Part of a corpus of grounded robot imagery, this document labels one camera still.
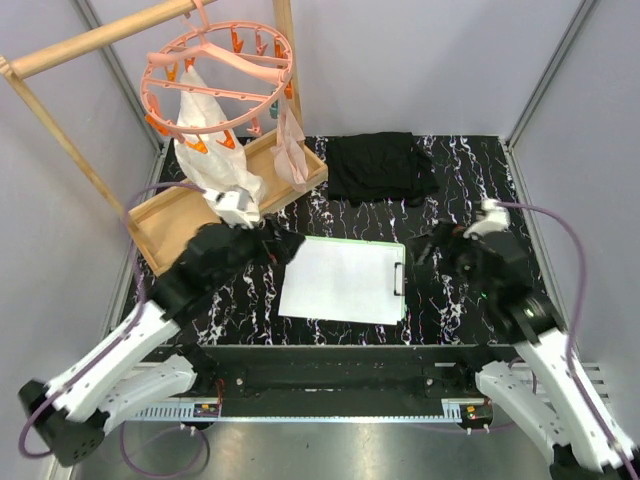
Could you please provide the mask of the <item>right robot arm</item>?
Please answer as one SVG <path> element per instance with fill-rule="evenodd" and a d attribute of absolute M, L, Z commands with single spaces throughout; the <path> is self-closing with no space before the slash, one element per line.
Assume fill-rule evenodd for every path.
<path fill-rule="evenodd" d="M 539 398 L 504 361 L 468 362 L 454 371 L 466 396 L 482 393 L 514 421 L 544 456 L 554 479 L 636 479 L 639 447 L 612 418 L 574 353 L 551 300 L 524 273 L 526 254 L 508 231 L 466 237 L 441 222 L 408 242 L 414 266 L 439 252 L 442 273 L 479 290 L 486 315 L 542 383 Z"/>

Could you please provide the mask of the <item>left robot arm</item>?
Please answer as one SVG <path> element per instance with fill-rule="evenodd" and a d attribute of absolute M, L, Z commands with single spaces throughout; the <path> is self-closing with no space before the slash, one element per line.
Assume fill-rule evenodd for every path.
<path fill-rule="evenodd" d="M 215 390 L 217 364 L 195 344 L 178 347 L 146 373 L 128 374 L 207 310 L 213 294 L 247 266 L 286 265 L 304 241 L 304 235 L 272 219 L 253 229 L 219 223 L 200 227 L 108 337 L 59 376 L 21 387 L 18 398 L 28 416 L 19 436 L 21 455 L 37 458 L 26 448 L 27 434 L 35 430 L 48 454 L 64 467 L 73 466 L 148 404 Z"/>

